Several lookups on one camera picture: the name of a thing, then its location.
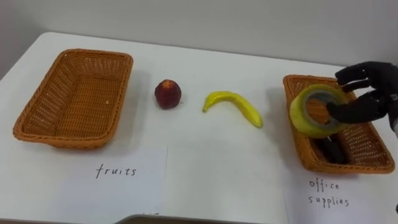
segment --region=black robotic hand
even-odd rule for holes
[[[332,118],[355,124],[388,114],[391,128],[398,128],[398,67],[391,63],[364,62],[346,67],[335,75],[345,92],[367,87],[374,90],[345,105],[327,104]]]

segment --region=yellow tape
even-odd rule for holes
[[[298,131],[310,138],[325,138],[346,127],[346,124],[330,118],[328,124],[320,124],[307,113],[308,100],[316,99],[322,103],[333,102],[341,105],[347,102],[344,92],[327,85],[316,84],[301,91],[290,104],[289,115]]]

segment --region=black object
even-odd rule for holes
[[[334,164],[348,164],[349,160],[335,134],[323,139],[313,139],[326,160]]]
[[[365,123],[389,115],[391,129],[398,122],[398,68],[385,62],[364,62],[346,67],[335,74],[343,91],[374,88],[345,105],[328,103],[330,116],[348,124]]]

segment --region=table surface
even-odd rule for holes
[[[297,155],[282,79],[288,74],[332,77],[341,67],[53,32],[41,35],[0,81],[0,141],[4,145],[0,151],[0,218],[72,221],[71,214],[60,211],[62,201],[53,199],[60,194],[57,188],[62,175],[45,176],[43,172],[56,172],[44,170],[57,167],[40,162],[59,159],[64,152],[17,141],[11,130],[55,57],[74,48],[125,52],[134,58],[118,131],[104,149],[88,156],[122,157],[137,147],[167,147],[161,215],[288,224],[278,166],[289,166],[283,163],[285,157]],[[177,108],[163,111],[153,92],[166,78],[178,82],[183,95]],[[205,97],[215,90],[242,94],[261,112],[264,127],[252,126],[229,103],[202,113]],[[396,159],[397,140],[386,119],[374,125]],[[282,148],[289,150],[282,154]],[[386,199],[381,205],[386,208],[398,201],[395,176],[396,172],[363,177],[383,189],[378,194]],[[387,219],[395,223],[394,217]],[[101,217],[82,221],[96,220]]]

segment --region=empty wicker basket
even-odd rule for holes
[[[14,136],[55,147],[104,146],[118,126],[132,63],[117,52],[62,52],[18,117]]]
[[[288,75],[284,78],[287,109],[289,110],[292,100],[304,88],[313,84],[339,88],[334,78]],[[353,93],[347,94],[346,97],[349,101],[356,99]],[[321,103],[312,102],[307,105],[307,109],[310,116],[320,120],[326,121],[329,117]],[[329,163],[314,141],[298,132],[291,122],[290,124],[298,156],[304,168],[308,170],[332,174],[386,174],[395,169],[390,152],[371,123],[351,125],[337,134],[338,141],[348,156],[349,164],[345,165]]]

